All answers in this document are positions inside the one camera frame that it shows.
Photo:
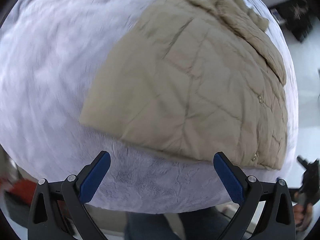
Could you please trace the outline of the person's right hand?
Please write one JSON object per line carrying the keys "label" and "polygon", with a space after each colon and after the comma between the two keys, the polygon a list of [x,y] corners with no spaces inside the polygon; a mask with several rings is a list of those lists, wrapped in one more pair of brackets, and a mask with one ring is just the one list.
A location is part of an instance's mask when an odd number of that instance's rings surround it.
{"label": "person's right hand", "polygon": [[305,231],[313,217],[313,205],[308,204],[306,209],[300,204],[295,204],[293,206],[293,214],[295,219],[296,231],[303,232]]}

